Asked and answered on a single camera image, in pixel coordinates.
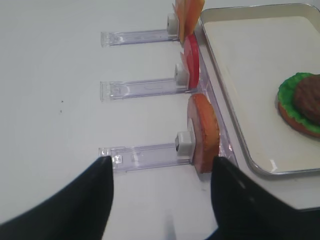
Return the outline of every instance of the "clear plastic holder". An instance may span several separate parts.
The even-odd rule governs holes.
[[[152,169],[190,163],[189,157],[177,157],[174,143],[149,146],[99,148],[99,156],[111,156],[115,171]]]
[[[174,78],[153,79],[142,81],[101,81],[100,100],[121,100],[157,95],[194,93],[196,89],[178,86]]]
[[[128,44],[146,44],[178,40],[178,35],[170,35],[167,29],[129,32],[101,32],[101,46],[103,48]]]
[[[197,92],[204,94],[212,104],[220,128],[219,156],[226,157],[238,166],[229,134],[222,118],[217,99],[203,57],[199,51],[200,80]],[[188,156],[178,157],[175,143],[156,144],[134,147],[105,147],[99,148],[99,156],[111,156],[113,168],[117,171],[134,171],[150,168],[191,164]]]

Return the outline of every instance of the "table surface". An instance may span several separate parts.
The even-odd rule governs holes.
[[[205,8],[292,3],[207,0]],[[297,0],[320,7],[318,0]],[[0,1],[0,223],[84,171],[100,147],[170,143],[187,94],[101,103],[100,81],[169,78],[177,42],[101,48],[100,32],[164,29],[171,0]],[[261,178],[245,162],[205,46],[200,46],[239,167],[295,208],[320,206],[320,176]],[[103,239],[195,240],[216,228],[210,175],[191,165],[114,176]]]

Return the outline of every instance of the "white tray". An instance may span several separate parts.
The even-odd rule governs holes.
[[[277,108],[280,84],[320,74],[320,13],[308,4],[205,10],[201,23],[247,162],[267,175],[320,171],[320,141]]]

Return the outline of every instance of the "toy food slice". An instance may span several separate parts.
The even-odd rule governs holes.
[[[192,120],[195,149],[192,162],[198,173],[210,173],[213,159],[219,155],[220,130],[213,106],[202,93],[188,101],[187,117]]]
[[[186,21],[187,0],[175,0],[174,11],[179,19],[179,39],[183,44],[185,42],[185,21]]]
[[[320,92],[320,85],[314,82],[317,80],[318,76],[312,73],[298,72],[280,85],[277,98],[280,115],[293,129],[319,138],[320,125],[315,123],[319,107],[317,92]]]
[[[184,56],[189,70],[189,89],[195,89],[199,82],[199,50],[194,34],[185,38]]]
[[[184,36],[191,35],[197,25],[202,9],[205,5],[205,0],[187,0],[186,15],[184,23]]]

